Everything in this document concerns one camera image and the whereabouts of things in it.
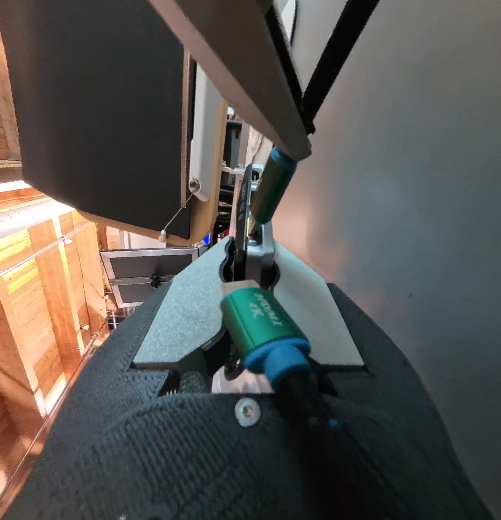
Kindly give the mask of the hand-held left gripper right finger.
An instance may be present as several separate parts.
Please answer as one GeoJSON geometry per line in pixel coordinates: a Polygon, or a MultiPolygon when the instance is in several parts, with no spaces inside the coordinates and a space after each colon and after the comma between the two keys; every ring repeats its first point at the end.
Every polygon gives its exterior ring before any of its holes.
{"type": "Polygon", "coordinates": [[[273,294],[308,338],[311,358],[326,367],[364,367],[325,280],[279,242],[275,251],[273,294]]]}

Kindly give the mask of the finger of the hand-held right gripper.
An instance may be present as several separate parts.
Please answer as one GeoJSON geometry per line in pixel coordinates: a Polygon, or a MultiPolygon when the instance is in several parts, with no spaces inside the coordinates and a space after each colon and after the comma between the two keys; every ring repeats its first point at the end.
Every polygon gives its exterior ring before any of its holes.
{"type": "Polygon", "coordinates": [[[301,85],[273,1],[150,1],[222,96],[295,161],[312,153],[301,85]]]}

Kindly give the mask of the black HDMI switch box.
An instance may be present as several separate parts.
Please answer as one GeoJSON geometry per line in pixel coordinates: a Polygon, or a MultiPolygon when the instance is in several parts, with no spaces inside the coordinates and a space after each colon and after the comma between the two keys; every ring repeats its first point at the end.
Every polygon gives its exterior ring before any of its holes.
{"type": "Polygon", "coordinates": [[[251,196],[257,190],[264,165],[251,163],[244,172],[237,171],[240,181],[234,189],[230,235],[234,237],[233,280],[255,280],[271,290],[279,272],[275,265],[276,246],[272,222],[258,224],[251,233],[254,220],[250,212],[251,196]]]}

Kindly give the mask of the grey metal shelf rack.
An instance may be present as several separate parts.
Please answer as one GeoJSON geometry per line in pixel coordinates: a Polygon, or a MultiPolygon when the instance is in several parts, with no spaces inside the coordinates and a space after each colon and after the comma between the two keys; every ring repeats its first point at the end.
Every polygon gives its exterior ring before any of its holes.
{"type": "Polygon", "coordinates": [[[206,245],[100,251],[117,308],[137,307],[207,251],[206,245]]]}

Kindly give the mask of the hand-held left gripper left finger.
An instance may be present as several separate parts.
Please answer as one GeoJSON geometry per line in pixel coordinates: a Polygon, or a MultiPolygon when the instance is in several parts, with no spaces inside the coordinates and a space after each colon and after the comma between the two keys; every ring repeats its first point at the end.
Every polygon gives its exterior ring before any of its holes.
{"type": "Polygon", "coordinates": [[[178,362],[220,335],[221,267],[231,245],[233,238],[224,238],[174,277],[135,355],[135,366],[178,362]]]}

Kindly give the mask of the black covered computer monitor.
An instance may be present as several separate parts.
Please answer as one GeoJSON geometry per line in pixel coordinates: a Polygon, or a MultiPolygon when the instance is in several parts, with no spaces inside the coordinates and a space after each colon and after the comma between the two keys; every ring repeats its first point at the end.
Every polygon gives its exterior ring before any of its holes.
{"type": "Polygon", "coordinates": [[[24,179],[87,220],[191,245],[228,104],[149,1],[0,1],[24,179]]]}

